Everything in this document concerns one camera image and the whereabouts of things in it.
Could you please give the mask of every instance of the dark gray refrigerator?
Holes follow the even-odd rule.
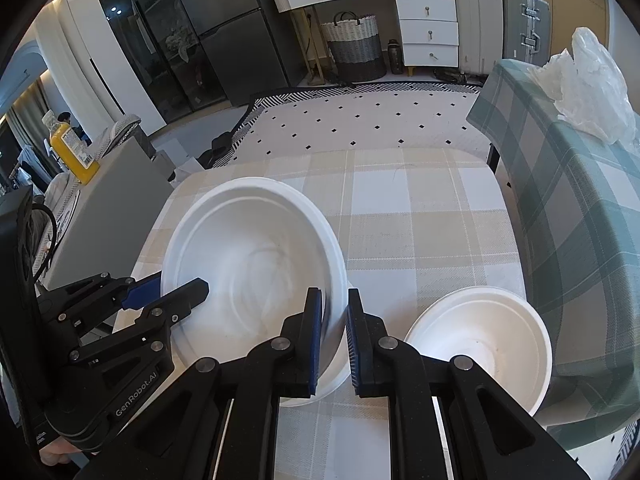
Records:
[[[181,1],[231,104],[302,79],[295,32],[273,0]]]

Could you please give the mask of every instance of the person's hand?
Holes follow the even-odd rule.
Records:
[[[66,464],[71,460],[68,454],[79,451],[76,446],[59,436],[40,450],[40,460],[44,465]]]

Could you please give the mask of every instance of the black water bottle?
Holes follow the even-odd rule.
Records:
[[[401,74],[404,72],[402,64],[402,48],[396,40],[389,40],[386,46],[386,55],[389,57],[389,68],[392,74]]]

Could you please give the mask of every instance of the white bowl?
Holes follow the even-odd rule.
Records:
[[[436,301],[405,339],[420,354],[468,355],[534,415],[551,380],[551,341],[522,298],[492,286],[462,288]]]
[[[291,186],[268,178],[231,180],[199,199],[178,224],[162,263],[167,294],[194,278],[209,283],[207,299],[172,330],[186,366],[203,356],[219,362],[244,357],[280,335],[287,316],[302,312],[310,286],[322,291],[322,330],[316,395],[283,399],[313,402],[349,374],[342,352],[347,272],[331,226]]]

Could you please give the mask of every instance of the woven laundry basket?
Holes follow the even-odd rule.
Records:
[[[343,20],[345,14],[353,19]],[[332,22],[322,24],[322,33],[344,81],[371,81],[386,74],[378,22],[372,14],[358,18],[353,12],[338,12]]]

